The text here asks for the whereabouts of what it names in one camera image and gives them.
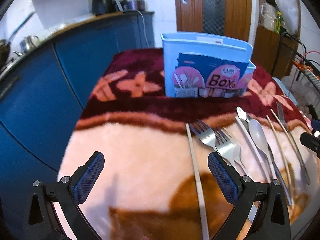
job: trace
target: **fuzzy blanket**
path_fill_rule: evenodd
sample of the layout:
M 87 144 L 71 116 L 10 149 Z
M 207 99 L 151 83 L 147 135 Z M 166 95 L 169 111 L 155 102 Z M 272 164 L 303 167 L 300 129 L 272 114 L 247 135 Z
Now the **fuzzy blanket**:
M 310 186 L 301 177 L 295 152 L 270 112 L 270 109 L 276 112 L 276 102 L 283 105 L 288 128 L 309 172 Z M 117 54 L 92 91 L 76 125 L 58 180 L 65 175 L 71 176 L 93 152 L 100 151 L 105 156 L 105 167 L 86 202 L 79 207 L 102 239 L 139 240 L 143 236 L 150 240 L 202 239 L 185 123 L 201 119 L 211 127 L 225 127 L 239 141 L 243 163 L 252 178 L 264 182 L 262 171 L 235 123 L 237 106 L 263 125 L 275 161 L 287 181 L 266 115 L 274 123 L 290 163 L 294 184 L 294 205 L 289 208 L 293 223 L 319 188 L 316 156 L 300 144 L 300 134 L 308 128 L 299 110 L 260 66 L 243 97 L 167 98 L 164 96 L 162 49 Z M 196 137 L 193 143 L 209 235 L 213 237 L 233 206 L 227 203 L 209 171 L 207 157 L 212 149 Z M 67 235 L 76 239 L 59 205 L 55 206 Z M 238 239 L 245 238 L 250 225 L 247 220 Z

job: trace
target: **chopstick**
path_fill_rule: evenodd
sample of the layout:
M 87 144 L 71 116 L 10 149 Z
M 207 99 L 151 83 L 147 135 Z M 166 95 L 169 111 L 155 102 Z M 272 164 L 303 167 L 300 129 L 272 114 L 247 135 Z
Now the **chopstick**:
M 199 170 L 198 170 L 195 150 L 193 148 L 190 127 L 189 127 L 189 124 L 187 124 L 187 123 L 186 123 L 186 129 L 187 129 L 190 152 L 191 152 L 191 157 L 192 157 L 193 170 L 195 172 L 195 178 L 196 178 L 196 189 L 197 189 L 197 194 L 198 194 L 198 203 L 199 203 L 199 208 L 200 208 L 200 219 L 201 219 L 201 227 L 202 227 L 202 238 L 203 238 L 203 240 L 210 240 L 207 213 L 205 211 L 204 194 L 203 194 L 203 190 L 202 190 L 202 184 L 201 184 L 201 180 L 200 180 L 200 174 L 199 174 Z
M 291 182 L 291 176 L 290 176 L 290 172 L 289 172 L 289 166 L 288 166 L 288 161 L 287 161 L 287 158 L 285 157 L 284 153 L 283 153 L 283 150 L 282 150 L 282 147 L 281 147 L 281 144 L 279 142 L 279 138 L 278 138 L 278 135 L 276 133 L 276 129 L 275 127 L 273 126 L 273 123 L 271 122 L 269 116 L 267 115 L 267 120 L 270 124 L 270 127 L 273 131 L 273 134 L 275 135 L 275 138 L 276 138 L 276 141 L 277 141 L 277 144 L 278 144 L 278 148 L 280 150 L 280 154 L 281 154 L 281 157 L 282 157 L 282 161 L 284 163 L 284 167 L 285 167 L 285 172 L 287 173 L 287 178 L 288 178 L 288 184 L 289 184 L 289 191 L 290 191 L 290 197 L 291 197 L 291 203 L 292 203 L 292 206 L 291 208 L 293 209 L 293 205 L 294 205 L 294 202 L 293 202 L 293 190 L 292 190 L 292 182 Z
M 287 130 L 284 128 L 283 124 L 282 124 L 281 121 L 279 120 L 279 118 L 278 118 L 278 116 L 276 115 L 276 113 L 275 113 L 272 109 L 270 109 L 270 111 L 271 111 L 271 113 L 273 114 L 273 116 L 276 118 L 276 120 L 277 120 L 277 122 L 279 123 L 279 125 L 281 126 L 282 130 L 284 131 L 284 133 L 285 133 L 286 137 L 288 138 L 288 141 L 290 142 L 293 150 L 295 151 L 295 153 L 297 153 L 296 147 L 294 146 L 294 144 L 293 144 L 293 142 L 292 142 L 292 140 L 291 140 L 291 138 L 290 138 Z

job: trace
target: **red wire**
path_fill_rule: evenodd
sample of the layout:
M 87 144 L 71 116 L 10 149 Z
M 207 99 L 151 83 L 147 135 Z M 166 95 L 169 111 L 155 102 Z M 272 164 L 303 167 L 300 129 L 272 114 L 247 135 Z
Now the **red wire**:
M 306 52 L 302 57 L 301 57 L 301 59 L 300 59 L 300 61 L 299 61 L 299 63 L 298 63 L 298 65 L 300 65 L 301 64 L 301 62 L 303 61 L 303 59 L 306 57 L 306 55 L 308 55 L 309 53 L 319 53 L 320 54 L 320 52 L 319 51 L 315 51 L 315 50 L 312 50 L 312 51 L 308 51 L 308 52 Z M 292 79 L 292 82 L 291 82 L 291 86 L 290 86 L 290 89 L 289 89 L 289 94 L 288 94 L 288 97 L 290 96 L 290 94 L 291 94 L 291 89 L 292 89 L 292 86 L 293 86 L 293 83 L 294 83 L 294 80 L 295 80 L 295 78 L 296 78 L 296 73 L 297 73 L 297 71 L 298 71 L 298 67 L 297 67 L 297 69 L 296 69 L 296 71 L 295 71 L 295 73 L 294 73 L 294 75 L 293 75 L 293 79 Z

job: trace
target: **screw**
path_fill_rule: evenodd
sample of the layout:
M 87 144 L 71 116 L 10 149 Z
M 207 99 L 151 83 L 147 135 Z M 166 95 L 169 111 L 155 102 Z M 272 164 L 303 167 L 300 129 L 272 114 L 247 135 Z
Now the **screw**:
M 39 181 L 39 180 L 35 180 L 35 181 L 33 182 L 33 186 L 35 186 L 35 187 L 38 187 L 39 184 L 40 184 L 40 181 Z
M 279 180 L 277 180 L 277 179 L 274 179 L 274 180 L 273 180 L 273 183 L 274 183 L 276 186 L 279 186 L 279 185 L 280 185 L 280 182 L 279 182 Z
M 70 180 L 70 178 L 68 176 L 64 176 L 61 181 L 62 183 L 67 183 Z
M 243 180 L 244 182 L 250 182 L 250 181 L 251 181 L 251 178 L 250 178 L 249 176 L 243 176 L 243 177 L 242 177 L 242 180 Z

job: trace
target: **blue cabinet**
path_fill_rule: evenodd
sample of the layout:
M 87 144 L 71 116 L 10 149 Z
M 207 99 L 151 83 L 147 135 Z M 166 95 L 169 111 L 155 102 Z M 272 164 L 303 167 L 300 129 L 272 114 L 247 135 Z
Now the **blue cabinet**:
M 147 36 L 147 41 L 149 44 L 150 48 L 155 47 L 155 38 L 154 38 L 154 33 L 153 33 L 153 14 L 150 13 L 143 13 L 143 18 L 145 22 L 145 27 L 146 27 L 146 36 Z M 144 35 L 144 27 L 143 27 L 143 19 L 141 15 L 138 15 L 138 28 L 139 28 L 139 34 L 140 34 L 140 41 L 141 41 L 141 48 L 146 49 L 148 48 L 146 38 Z
M 58 174 L 21 147 L 2 125 L 0 138 L 0 197 L 4 221 L 16 238 L 23 239 L 23 218 L 33 182 L 56 182 Z
M 86 27 L 58 41 L 55 50 L 65 75 L 84 109 L 95 84 L 118 53 L 111 21 Z
M 136 16 L 119 17 L 112 22 L 115 27 L 119 52 L 142 48 Z
M 0 123 L 30 153 L 59 170 L 82 109 L 52 46 L 25 59 L 0 87 Z

